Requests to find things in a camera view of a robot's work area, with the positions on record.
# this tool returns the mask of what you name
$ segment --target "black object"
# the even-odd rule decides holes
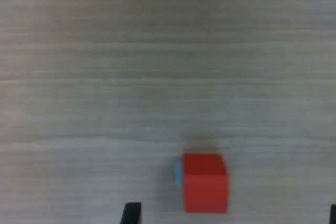
[[[126,203],[120,224],[141,224],[141,202]]]
[[[336,224],[336,205],[331,205],[329,224]]]

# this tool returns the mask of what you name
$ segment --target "blue object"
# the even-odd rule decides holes
[[[183,188],[183,163],[178,161],[175,165],[175,184],[178,188]]]

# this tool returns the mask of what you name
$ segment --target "wood grain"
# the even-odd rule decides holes
[[[2,224],[328,223],[336,0],[0,0]],[[218,150],[226,216],[173,164]]]

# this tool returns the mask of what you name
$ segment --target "red block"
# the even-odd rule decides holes
[[[184,154],[186,212],[226,213],[229,175],[218,154]]]

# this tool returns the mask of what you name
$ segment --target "cube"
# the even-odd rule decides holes
[[[226,213],[229,175],[218,154],[183,155],[184,208],[194,213]]]

